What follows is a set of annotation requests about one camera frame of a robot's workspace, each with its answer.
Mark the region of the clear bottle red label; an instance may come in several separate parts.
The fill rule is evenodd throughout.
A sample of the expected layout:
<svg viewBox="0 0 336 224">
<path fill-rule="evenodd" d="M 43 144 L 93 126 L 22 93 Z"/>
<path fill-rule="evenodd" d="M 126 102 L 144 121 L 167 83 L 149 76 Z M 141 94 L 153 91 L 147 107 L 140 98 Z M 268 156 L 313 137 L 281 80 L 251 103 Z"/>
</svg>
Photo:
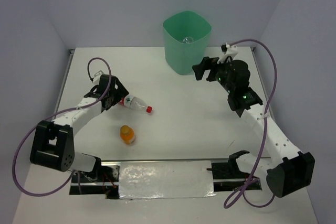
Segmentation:
<svg viewBox="0 0 336 224">
<path fill-rule="evenodd" d="M 133 111 L 141 113 L 150 114 L 153 110 L 152 107 L 147 105 L 143 100 L 131 94 L 128 94 L 124 98 L 122 98 L 119 104 Z"/>
</svg>

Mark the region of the clear bottle blue label white cap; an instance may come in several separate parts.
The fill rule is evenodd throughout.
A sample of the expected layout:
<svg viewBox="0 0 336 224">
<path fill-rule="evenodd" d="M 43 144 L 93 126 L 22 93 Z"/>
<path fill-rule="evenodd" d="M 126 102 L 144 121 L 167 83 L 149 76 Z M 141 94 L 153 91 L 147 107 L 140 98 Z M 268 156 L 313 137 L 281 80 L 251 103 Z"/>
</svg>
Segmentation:
<svg viewBox="0 0 336 224">
<path fill-rule="evenodd" d="M 185 37 L 185 38 L 182 40 L 182 43 L 183 43 L 183 44 L 191 44 L 191 43 L 193 43 L 193 42 L 194 42 L 194 39 L 193 39 L 192 37 L 190 37 L 190 36 Z"/>
</svg>

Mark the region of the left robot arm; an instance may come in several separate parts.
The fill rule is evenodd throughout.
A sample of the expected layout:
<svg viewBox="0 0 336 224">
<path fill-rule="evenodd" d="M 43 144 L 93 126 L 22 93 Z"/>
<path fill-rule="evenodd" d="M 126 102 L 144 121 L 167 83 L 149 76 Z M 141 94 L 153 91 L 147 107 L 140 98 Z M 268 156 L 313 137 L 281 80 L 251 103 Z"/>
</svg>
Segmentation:
<svg viewBox="0 0 336 224">
<path fill-rule="evenodd" d="M 118 104 L 129 92 L 116 76 L 108 74 L 97 77 L 94 84 L 73 110 L 37 124 L 31 163 L 61 172 L 79 171 L 92 182 L 102 177 L 101 159 L 76 152 L 75 136 L 89 121 Z"/>
</svg>

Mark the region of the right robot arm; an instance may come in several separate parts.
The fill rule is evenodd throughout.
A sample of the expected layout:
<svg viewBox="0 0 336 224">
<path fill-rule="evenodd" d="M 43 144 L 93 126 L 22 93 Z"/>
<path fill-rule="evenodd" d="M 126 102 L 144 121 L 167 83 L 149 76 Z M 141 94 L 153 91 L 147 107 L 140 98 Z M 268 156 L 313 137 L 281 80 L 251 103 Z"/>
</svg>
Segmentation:
<svg viewBox="0 0 336 224">
<path fill-rule="evenodd" d="M 249 86 L 248 64 L 231 57 L 223 63 L 217 58 L 204 57 L 192 67 L 196 80 L 209 71 L 207 81 L 217 81 L 228 93 L 227 101 L 232 111 L 244 120 L 261 137 L 261 147 L 267 150 L 271 162 L 264 163 L 249 151 L 239 151 L 229 156 L 228 171 L 233 177 L 249 172 L 247 164 L 257 164 L 270 191 L 282 198 L 311 184 L 315 158 L 303 153 L 283 133 L 265 111 L 258 94 Z"/>
</svg>

